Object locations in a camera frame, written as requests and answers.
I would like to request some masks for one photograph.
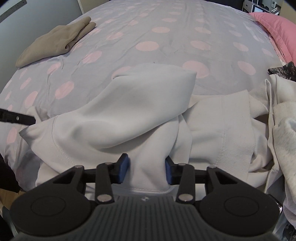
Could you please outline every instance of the wrinkled fabric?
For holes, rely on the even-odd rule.
[[[0,94],[0,108],[26,113],[38,106],[52,118],[86,105],[117,73],[141,63],[172,64],[198,72],[195,95],[251,91],[269,77],[267,69],[281,66],[258,22],[220,4],[112,0],[72,23],[86,16],[96,28],[68,53],[17,70]],[[15,124],[1,123],[0,153],[21,187],[29,190],[40,164],[21,158],[20,165],[18,131]]]
[[[292,61],[283,67],[268,69],[268,73],[277,74],[284,79],[296,81],[296,67]]]
[[[76,23],[55,27],[26,48],[15,66],[22,68],[43,58],[68,53],[74,44],[94,29],[96,23],[90,21],[90,17],[85,17]]]
[[[216,165],[254,187],[274,183],[280,169],[265,168],[274,158],[268,148],[271,135],[266,123],[256,120],[271,112],[271,83],[265,80],[250,93],[195,96],[194,81],[194,72],[177,66],[138,65],[116,75],[80,109],[23,129],[20,135],[44,162],[36,184],[74,165],[90,169],[115,162],[122,153],[131,166],[115,193],[172,191],[165,175],[168,155],[196,169]],[[89,198],[93,187],[88,187]],[[196,185],[196,194],[204,197],[202,185]]]

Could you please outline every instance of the wall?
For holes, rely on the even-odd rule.
[[[291,8],[290,5],[288,5],[286,2],[283,3],[279,15],[289,19],[291,22],[296,24],[296,11]]]
[[[275,1],[276,1],[277,5],[282,6],[282,4],[283,4],[283,0],[275,0]],[[269,10],[270,10],[270,11],[274,9],[274,8],[271,6],[271,3],[272,3],[272,0],[262,0],[262,4],[263,4],[264,6],[269,7]]]
[[[0,14],[20,0],[9,0]],[[0,23],[0,91],[17,68],[20,54],[39,36],[81,15],[77,0],[27,0],[27,4]]]
[[[86,13],[93,8],[100,6],[109,0],[78,0],[80,8],[82,8],[82,12]]]

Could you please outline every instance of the bed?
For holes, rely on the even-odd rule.
[[[0,94],[1,108],[49,117],[80,108],[117,74],[140,63],[181,66],[197,72],[193,94],[251,90],[282,66],[268,33],[252,16],[193,0],[112,0],[90,16],[96,28],[67,54],[18,69]],[[2,123],[0,153],[20,186],[35,186],[41,160],[33,152],[16,160],[20,126]]]

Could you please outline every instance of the bolt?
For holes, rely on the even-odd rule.
[[[193,200],[193,196],[188,193],[181,194],[178,198],[183,202],[190,202]]]
[[[112,200],[112,196],[110,196],[109,194],[101,194],[97,197],[97,200],[99,202],[109,202]]]

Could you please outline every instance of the black cloth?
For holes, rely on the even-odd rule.
[[[293,227],[293,225],[289,223],[287,224],[287,226],[283,231],[283,237],[281,241],[294,241],[295,238],[296,238],[296,230]]]
[[[277,74],[284,79],[296,82],[296,67],[292,61],[287,63],[283,67],[268,69],[268,73]]]
[[[13,234],[8,224],[0,216],[0,241],[9,241],[12,238],[13,238]]]
[[[18,193],[20,186],[15,179],[15,174],[0,156],[0,188]]]

